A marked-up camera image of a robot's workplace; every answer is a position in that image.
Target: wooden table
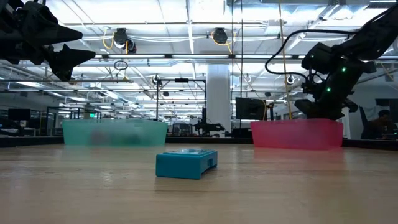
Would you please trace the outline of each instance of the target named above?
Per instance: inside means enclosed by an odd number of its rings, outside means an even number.
[[[155,155],[218,151],[202,180],[157,178]],[[398,153],[252,145],[0,149],[0,223],[393,224]]]

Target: small teal box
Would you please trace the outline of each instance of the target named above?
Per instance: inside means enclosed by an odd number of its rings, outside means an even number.
[[[199,180],[201,174],[217,167],[217,151],[182,149],[156,155],[156,176]]]

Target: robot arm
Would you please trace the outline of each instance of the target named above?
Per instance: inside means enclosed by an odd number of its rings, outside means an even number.
[[[376,71],[368,61],[379,58],[397,37],[398,4],[371,19],[343,44],[328,47],[318,43],[305,56],[302,67],[328,76],[321,83],[307,79],[303,92],[312,94],[315,101],[297,100],[295,106],[307,118],[331,120],[343,117],[345,106],[356,111],[358,107],[347,96],[363,73]]]
[[[78,40],[81,32],[60,26],[47,6],[33,1],[0,1],[0,59],[12,64],[30,60],[47,62],[52,72],[69,81],[75,66],[95,57],[95,52],[70,49],[66,44],[54,52],[51,44]]]

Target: computer monitor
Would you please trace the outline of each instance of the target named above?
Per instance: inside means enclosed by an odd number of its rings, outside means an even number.
[[[12,121],[28,121],[30,120],[30,109],[8,109],[8,119]]]
[[[266,121],[267,108],[264,105],[265,100],[236,98],[236,119],[251,119]]]

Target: teal plastic bin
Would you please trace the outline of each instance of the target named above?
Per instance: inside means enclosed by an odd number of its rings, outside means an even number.
[[[167,123],[143,119],[63,120],[69,146],[163,146]]]

